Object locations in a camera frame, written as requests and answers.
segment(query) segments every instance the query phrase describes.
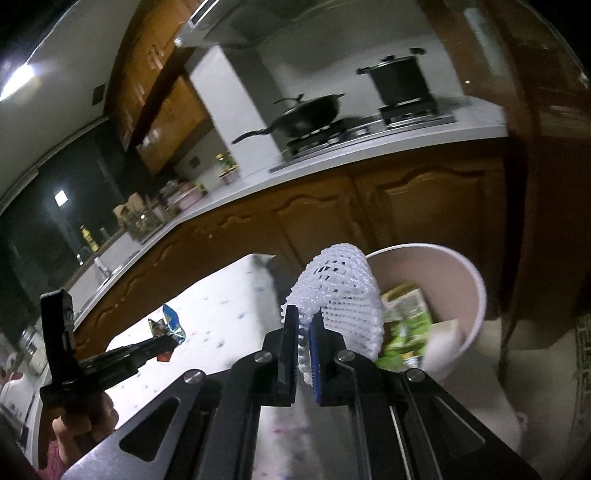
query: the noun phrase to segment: metal screw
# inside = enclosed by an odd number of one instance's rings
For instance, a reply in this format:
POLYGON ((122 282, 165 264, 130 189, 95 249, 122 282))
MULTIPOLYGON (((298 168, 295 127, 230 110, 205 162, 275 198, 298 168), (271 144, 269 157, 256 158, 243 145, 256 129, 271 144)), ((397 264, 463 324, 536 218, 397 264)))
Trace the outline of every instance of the metal screw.
POLYGON ((201 370, 197 370, 196 368, 193 368, 192 370, 187 370, 183 375, 183 379, 185 380, 185 382, 190 385, 199 383, 204 378, 205 373, 203 373, 201 370))
POLYGON ((259 364, 267 364, 271 360, 273 360, 273 354, 271 352, 261 350, 260 352, 255 353, 255 362, 259 364))
POLYGON ((409 368, 406 370, 405 375, 411 382, 422 382, 425 380, 425 372, 419 368, 409 368))
POLYGON ((350 362, 353 358, 355 358, 355 352, 351 350, 341 350, 336 354, 336 359, 340 362, 350 362))

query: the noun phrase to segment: white foam fruit net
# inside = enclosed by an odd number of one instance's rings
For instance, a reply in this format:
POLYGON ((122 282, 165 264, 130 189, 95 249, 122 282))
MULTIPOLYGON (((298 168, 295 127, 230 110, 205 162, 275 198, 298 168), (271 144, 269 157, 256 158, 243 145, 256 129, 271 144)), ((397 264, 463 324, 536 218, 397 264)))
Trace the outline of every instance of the white foam fruit net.
POLYGON ((298 367, 312 381, 309 328, 322 310, 324 326, 343 335, 349 350, 375 361, 384 337, 384 315, 378 284, 365 255, 351 244, 322 250, 306 265, 281 306, 295 305, 300 314, 298 367))

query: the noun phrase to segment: pink container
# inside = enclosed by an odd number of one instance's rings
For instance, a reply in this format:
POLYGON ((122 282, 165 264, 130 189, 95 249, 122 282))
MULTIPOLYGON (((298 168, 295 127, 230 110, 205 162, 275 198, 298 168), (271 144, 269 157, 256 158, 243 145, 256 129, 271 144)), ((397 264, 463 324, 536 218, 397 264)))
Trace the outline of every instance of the pink container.
POLYGON ((203 192, 199 189, 199 187, 193 187, 191 190, 182 193, 178 197, 174 197, 176 198, 170 199, 172 200, 172 205, 179 210, 184 211, 196 201, 201 200, 203 198, 203 192))

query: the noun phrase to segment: gas stove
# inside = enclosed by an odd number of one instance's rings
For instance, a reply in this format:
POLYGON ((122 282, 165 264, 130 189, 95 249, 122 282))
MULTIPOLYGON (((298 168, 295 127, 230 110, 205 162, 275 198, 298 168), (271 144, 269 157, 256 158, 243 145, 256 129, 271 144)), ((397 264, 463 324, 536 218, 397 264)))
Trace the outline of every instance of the gas stove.
POLYGON ((419 128, 451 124, 455 121, 456 118, 451 113, 438 113, 437 110, 397 117, 389 117, 381 112, 364 118, 342 118, 305 137, 290 141, 287 147, 291 153, 291 159, 272 167, 270 171, 274 172, 320 154, 361 144, 368 140, 419 128))

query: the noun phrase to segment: snack bag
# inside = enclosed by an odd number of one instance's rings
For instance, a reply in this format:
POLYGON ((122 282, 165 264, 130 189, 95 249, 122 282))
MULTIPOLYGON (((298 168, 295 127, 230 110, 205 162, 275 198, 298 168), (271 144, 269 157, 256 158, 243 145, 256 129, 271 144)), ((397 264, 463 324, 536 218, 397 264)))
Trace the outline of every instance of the snack bag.
POLYGON ((405 282, 382 295, 382 302, 385 344, 377 366, 392 371, 419 368, 433 324, 420 288, 405 282))
MULTIPOLYGON (((173 338, 180 345, 184 342, 187 335, 185 334, 185 331, 183 330, 180 322, 178 321, 177 313, 166 304, 163 305, 162 311, 164 313, 163 319, 160 319, 157 322, 153 321, 152 319, 148 319, 152 336, 157 337, 162 335, 172 335, 173 338)), ((172 357, 172 355, 172 351, 164 352, 156 357, 156 361, 170 362, 170 358, 172 357)))

